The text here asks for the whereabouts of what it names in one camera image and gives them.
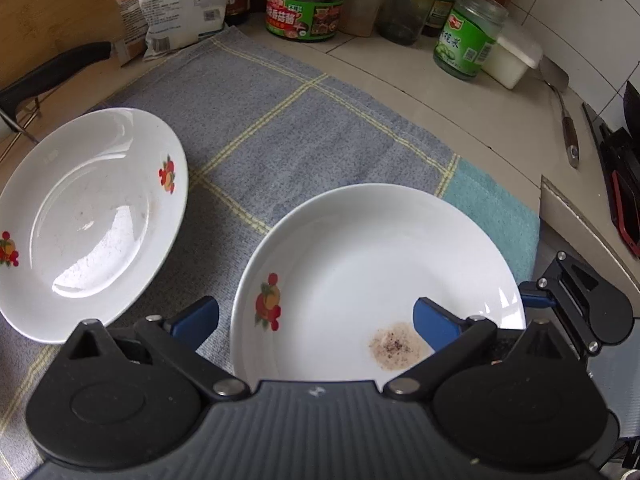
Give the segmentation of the white fruit-pattern plate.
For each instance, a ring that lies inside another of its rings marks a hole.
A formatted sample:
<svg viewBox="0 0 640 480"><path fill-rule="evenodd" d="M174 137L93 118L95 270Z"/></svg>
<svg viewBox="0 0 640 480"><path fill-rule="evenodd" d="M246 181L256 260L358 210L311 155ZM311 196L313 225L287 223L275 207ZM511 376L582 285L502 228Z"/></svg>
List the white fruit-pattern plate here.
<svg viewBox="0 0 640 480"><path fill-rule="evenodd" d="M144 110L97 110L50 133L1 194L6 322L42 344L85 318L114 322L166 260L188 188L178 136Z"/></svg>

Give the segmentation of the white plate with stain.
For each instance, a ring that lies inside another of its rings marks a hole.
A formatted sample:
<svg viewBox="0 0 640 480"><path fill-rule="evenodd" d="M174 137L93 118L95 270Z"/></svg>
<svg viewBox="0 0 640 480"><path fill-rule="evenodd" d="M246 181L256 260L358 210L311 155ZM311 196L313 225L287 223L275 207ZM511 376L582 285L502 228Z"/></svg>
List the white plate with stain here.
<svg viewBox="0 0 640 480"><path fill-rule="evenodd" d="M247 263L231 318L235 374L251 386L384 384L432 353L413 327L421 298L459 318L525 324L506 260L458 208L391 184L318 195L281 219Z"/></svg>

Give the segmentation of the black gas stove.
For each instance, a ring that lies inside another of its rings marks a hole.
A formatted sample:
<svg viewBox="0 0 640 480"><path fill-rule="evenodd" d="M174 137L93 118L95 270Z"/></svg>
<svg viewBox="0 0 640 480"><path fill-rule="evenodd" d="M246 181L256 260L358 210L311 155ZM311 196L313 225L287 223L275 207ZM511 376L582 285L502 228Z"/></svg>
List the black gas stove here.
<svg viewBox="0 0 640 480"><path fill-rule="evenodd" d="M628 250L639 257L639 91L626 83L626 126L613 131L587 104L582 104L604 177L612 223Z"/></svg>

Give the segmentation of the white plastic box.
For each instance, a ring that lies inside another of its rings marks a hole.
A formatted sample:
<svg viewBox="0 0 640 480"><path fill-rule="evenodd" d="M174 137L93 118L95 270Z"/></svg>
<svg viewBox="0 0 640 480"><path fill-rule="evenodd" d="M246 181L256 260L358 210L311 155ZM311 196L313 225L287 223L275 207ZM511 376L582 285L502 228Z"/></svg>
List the white plastic box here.
<svg viewBox="0 0 640 480"><path fill-rule="evenodd" d="M543 55L541 45L533 36L508 18L483 64L483 70L504 88L513 90L528 70L538 68Z"/></svg>

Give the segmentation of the grey checked towel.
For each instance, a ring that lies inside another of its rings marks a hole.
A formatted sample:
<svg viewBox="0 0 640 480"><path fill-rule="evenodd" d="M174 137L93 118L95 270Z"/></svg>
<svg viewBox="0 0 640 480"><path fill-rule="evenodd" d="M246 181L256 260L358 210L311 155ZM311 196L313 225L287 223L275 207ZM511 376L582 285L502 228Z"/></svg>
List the grey checked towel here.
<svg viewBox="0 0 640 480"><path fill-rule="evenodd" d="M533 274L539 188L499 152L522 126L521 99L488 76L446 74L427 41L305 47L232 28L160 62L96 64L48 92L29 129L44 136L113 106L167 122L190 177L175 245L116 326L172 315L205 295L228 320L247 261L274 225L305 200L356 183L446 200L490 236L517 281Z"/></svg>

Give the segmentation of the green label glass jar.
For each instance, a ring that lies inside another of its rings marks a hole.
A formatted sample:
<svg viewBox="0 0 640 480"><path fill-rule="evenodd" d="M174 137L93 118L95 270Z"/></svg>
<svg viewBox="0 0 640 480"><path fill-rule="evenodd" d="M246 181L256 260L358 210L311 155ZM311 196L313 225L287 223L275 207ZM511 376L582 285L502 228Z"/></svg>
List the green label glass jar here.
<svg viewBox="0 0 640 480"><path fill-rule="evenodd" d="M508 10L495 0L457 0L439 35L434 62L449 75L474 79L508 16Z"/></svg>

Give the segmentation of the clear glass bottle red cap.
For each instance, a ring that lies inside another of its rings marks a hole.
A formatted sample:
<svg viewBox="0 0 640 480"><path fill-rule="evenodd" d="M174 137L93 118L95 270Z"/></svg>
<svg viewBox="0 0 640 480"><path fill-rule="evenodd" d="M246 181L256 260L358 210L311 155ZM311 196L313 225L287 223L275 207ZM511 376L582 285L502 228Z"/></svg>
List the clear glass bottle red cap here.
<svg viewBox="0 0 640 480"><path fill-rule="evenodd" d="M422 34L435 0L383 0L375 29L395 44L411 46Z"/></svg>

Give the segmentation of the bamboo cutting board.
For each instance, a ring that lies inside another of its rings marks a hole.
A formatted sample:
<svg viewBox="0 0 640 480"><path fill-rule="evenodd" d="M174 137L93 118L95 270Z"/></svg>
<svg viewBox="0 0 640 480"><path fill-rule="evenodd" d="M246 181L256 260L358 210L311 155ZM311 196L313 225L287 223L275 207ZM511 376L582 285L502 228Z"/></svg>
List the bamboo cutting board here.
<svg viewBox="0 0 640 480"><path fill-rule="evenodd" d="M73 47L123 36L115 0L1 0L1 84Z"/></svg>

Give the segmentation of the yellow lid spice jar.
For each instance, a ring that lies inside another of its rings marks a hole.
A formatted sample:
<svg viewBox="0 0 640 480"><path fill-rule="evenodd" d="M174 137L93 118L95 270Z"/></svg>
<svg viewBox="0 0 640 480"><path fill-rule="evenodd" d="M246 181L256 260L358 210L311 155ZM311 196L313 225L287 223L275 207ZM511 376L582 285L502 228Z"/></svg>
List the yellow lid spice jar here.
<svg viewBox="0 0 640 480"><path fill-rule="evenodd" d="M382 1L345 0L341 10L340 31L350 36L369 37Z"/></svg>

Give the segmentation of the green lid sauce jar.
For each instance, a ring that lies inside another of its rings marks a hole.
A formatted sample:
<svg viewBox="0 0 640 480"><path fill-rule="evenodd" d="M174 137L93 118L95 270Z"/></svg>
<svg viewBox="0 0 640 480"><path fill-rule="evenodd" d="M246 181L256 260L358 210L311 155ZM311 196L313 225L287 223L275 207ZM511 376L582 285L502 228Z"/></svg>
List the green lid sauce jar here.
<svg viewBox="0 0 640 480"><path fill-rule="evenodd" d="M266 29L297 42L329 40L337 33L344 1L266 0Z"/></svg>

